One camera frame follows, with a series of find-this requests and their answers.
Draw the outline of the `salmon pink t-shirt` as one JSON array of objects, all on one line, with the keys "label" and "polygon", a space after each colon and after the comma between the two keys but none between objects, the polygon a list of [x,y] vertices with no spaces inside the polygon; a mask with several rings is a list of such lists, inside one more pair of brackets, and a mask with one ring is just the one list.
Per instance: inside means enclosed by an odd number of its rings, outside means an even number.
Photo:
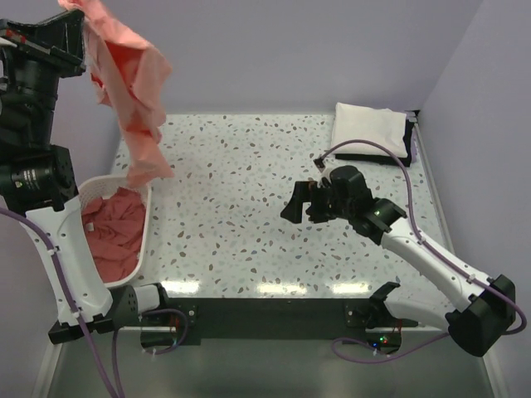
[{"label": "salmon pink t-shirt", "polygon": [[128,184],[140,187],[173,176],[162,155],[160,127],[166,122],[163,84],[171,64],[150,41],[123,24],[101,1],[59,1],[84,13],[85,52],[98,101],[112,108],[129,150]]}]

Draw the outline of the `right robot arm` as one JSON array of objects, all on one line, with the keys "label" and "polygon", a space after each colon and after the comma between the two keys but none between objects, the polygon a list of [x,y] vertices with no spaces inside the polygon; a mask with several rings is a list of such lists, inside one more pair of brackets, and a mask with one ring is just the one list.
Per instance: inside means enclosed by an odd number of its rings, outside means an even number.
[{"label": "right robot arm", "polygon": [[369,314],[376,324],[407,319],[439,328],[475,357],[484,356],[509,331],[516,319],[516,289],[510,279],[488,276],[424,235],[401,207],[374,197],[356,167],[321,172],[317,182],[295,183],[281,218],[293,224],[305,216],[314,224],[345,220],[358,235],[405,260],[453,307],[440,314],[425,303],[396,296],[393,291],[398,285],[388,283],[371,297]]}]

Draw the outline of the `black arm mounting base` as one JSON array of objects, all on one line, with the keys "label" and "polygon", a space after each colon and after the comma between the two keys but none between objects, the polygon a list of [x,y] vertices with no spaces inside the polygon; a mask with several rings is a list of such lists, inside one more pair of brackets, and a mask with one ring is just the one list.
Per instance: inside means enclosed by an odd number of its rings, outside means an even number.
[{"label": "black arm mounting base", "polygon": [[168,340],[171,324],[187,334],[189,345],[203,339],[332,340],[418,324],[410,316],[393,317],[368,298],[168,298],[160,309],[171,312],[141,315],[138,304],[126,298],[86,326],[99,334],[123,327],[160,328],[157,337],[142,338],[154,346]]}]

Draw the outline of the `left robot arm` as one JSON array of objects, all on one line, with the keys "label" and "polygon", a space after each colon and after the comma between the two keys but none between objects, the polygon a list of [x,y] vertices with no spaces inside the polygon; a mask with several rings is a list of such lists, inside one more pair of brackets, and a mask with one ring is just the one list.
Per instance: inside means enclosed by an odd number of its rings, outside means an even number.
[{"label": "left robot arm", "polygon": [[84,20],[72,10],[34,24],[1,22],[2,213],[22,224],[41,257],[57,307],[54,344],[143,316],[163,325],[172,315],[161,284],[104,285],[83,231],[70,152],[51,143],[59,82],[85,72]]}]

